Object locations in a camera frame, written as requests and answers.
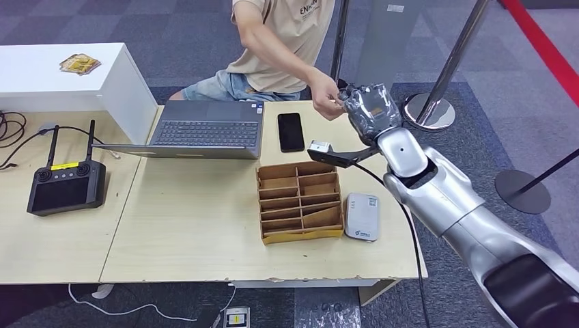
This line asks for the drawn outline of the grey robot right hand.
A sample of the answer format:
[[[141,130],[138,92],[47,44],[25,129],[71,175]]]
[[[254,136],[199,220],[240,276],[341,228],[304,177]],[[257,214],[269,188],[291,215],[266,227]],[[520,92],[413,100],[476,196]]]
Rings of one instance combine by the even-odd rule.
[[[366,146],[376,143],[378,137],[402,126],[400,110],[383,83],[340,89],[339,99],[350,124]]]

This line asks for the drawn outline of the person's right hand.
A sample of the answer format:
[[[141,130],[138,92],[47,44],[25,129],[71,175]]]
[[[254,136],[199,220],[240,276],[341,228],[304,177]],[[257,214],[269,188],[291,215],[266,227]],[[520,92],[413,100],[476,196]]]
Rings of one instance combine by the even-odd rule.
[[[312,68],[307,73],[307,84],[311,89],[313,108],[322,117],[331,121],[345,113],[337,84],[328,75]]]

